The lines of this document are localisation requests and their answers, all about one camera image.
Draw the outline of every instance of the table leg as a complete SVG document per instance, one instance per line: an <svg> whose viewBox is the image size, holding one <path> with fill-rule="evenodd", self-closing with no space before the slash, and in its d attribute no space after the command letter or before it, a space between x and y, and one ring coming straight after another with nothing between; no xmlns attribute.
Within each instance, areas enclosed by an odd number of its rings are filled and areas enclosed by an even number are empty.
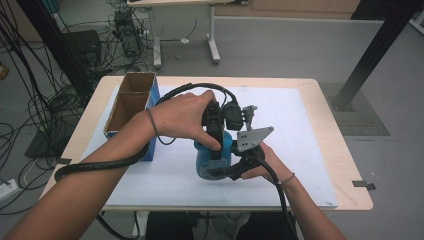
<svg viewBox="0 0 424 240"><path fill-rule="evenodd" d="M159 37L156 35L153 8L147 8L147 14L149 16L150 32L152 33L153 38L153 65L155 66L155 68L160 68L162 66L162 59L160 54L160 41Z"/></svg>
<svg viewBox="0 0 424 240"><path fill-rule="evenodd" d="M236 228L234 231L233 240L236 240L237 234L240 231L240 228L249 221L250 212L243 212L242 216L236 221Z"/></svg>
<svg viewBox="0 0 424 240"><path fill-rule="evenodd" d="M421 14L418 16L418 18L414 20L409 20L409 23L416 28L418 31L421 32L421 34L424 34L424 27L421 26L421 24L424 22L424 11L421 12Z"/></svg>
<svg viewBox="0 0 424 240"><path fill-rule="evenodd" d="M215 36L214 36L214 30L215 30L215 20L214 20L214 16L215 16L215 7L213 4L210 4L210 14L209 14L209 34L207 34L207 38L208 38L208 43L209 43L209 48L211 49L211 53L212 53L212 59L213 61L218 64L219 61L221 60L221 57L219 56L218 53L218 48L216 47L216 43L215 43Z"/></svg>
<svg viewBox="0 0 424 240"><path fill-rule="evenodd" d="M140 227L140 239L144 239L147 230L147 218L149 217L149 211L137 211L137 221ZM137 236L137 226L134 223L132 236Z"/></svg>

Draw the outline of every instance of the metal bracket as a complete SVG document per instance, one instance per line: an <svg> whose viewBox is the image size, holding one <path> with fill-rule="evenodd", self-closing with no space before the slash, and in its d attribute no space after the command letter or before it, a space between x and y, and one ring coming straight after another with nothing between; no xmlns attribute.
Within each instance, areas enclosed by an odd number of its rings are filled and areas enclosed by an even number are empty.
<svg viewBox="0 0 424 240"><path fill-rule="evenodd" d="M258 109L258 107L250 105L247 107L244 107L242 112L244 114L244 119L246 122L246 129L247 131L252 130L252 120L253 120L253 116L255 116L255 110Z"/></svg>
<svg viewBox="0 0 424 240"><path fill-rule="evenodd" d="M237 149L244 152L259 145L270 133L274 127L258 128L250 131L237 132Z"/></svg>

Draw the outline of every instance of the power strip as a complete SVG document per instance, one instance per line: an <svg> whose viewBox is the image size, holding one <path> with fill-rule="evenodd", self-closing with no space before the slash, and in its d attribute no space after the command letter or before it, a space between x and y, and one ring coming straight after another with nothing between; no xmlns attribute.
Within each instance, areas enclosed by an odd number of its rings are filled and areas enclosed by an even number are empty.
<svg viewBox="0 0 424 240"><path fill-rule="evenodd" d="M3 183L0 186L0 202L19 191L15 179L9 180L8 183Z"/></svg>

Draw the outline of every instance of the forearm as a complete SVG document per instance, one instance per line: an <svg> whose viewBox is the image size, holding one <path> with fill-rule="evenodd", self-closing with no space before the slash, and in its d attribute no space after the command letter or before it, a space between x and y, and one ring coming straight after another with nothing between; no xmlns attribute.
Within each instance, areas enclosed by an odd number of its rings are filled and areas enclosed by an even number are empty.
<svg viewBox="0 0 424 240"><path fill-rule="evenodd" d="M284 184L283 190L305 239L345 239L296 177Z"/></svg>
<svg viewBox="0 0 424 240"><path fill-rule="evenodd" d="M153 137L145 113L83 162L114 161L135 155ZM123 141L136 144L122 144ZM101 211L127 167L74 173L58 182L15 226L10 239L78 239Z"/></svg>

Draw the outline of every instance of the hand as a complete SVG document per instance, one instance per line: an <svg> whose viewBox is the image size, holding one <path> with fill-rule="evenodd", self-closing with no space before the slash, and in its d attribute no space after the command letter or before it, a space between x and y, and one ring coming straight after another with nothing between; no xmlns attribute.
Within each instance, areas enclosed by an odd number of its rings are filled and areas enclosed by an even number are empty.
<svg viewBox="0 0 424 240"><path fill-rule="evenodd" d="M261 142L260 146L262 150L264 151L265 161L271 166L271 168L277 174L278 179L280 181L283 181L284 179L288 179L292 175L292 172L277 157L277 155L275 155L274 150L272 150L272 148L266 145L264 142ZM254 178L258 176L263 176L266 179L272 181L271 175L262 166L246 171L245 173L241 175L241 178L250 179L250 178Z"/></svg>
<svg viewBox="0 0 424 240"><path fill-rule="evenodd" d="M216 101L211 90L196 96L186 93L151 109L159 135L196 140L212 150L221 148L202 127L202 115L209 102Z"/></svg>

